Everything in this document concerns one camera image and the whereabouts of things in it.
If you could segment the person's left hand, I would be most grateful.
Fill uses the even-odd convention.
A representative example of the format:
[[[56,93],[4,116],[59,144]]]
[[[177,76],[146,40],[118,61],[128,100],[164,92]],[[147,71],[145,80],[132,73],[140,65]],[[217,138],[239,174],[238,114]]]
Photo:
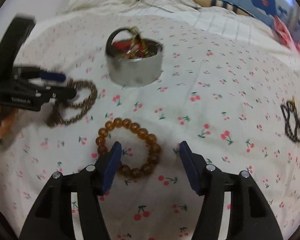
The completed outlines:
[[[0,139],[7,137],[17,119],[19,109],[0,106]]]

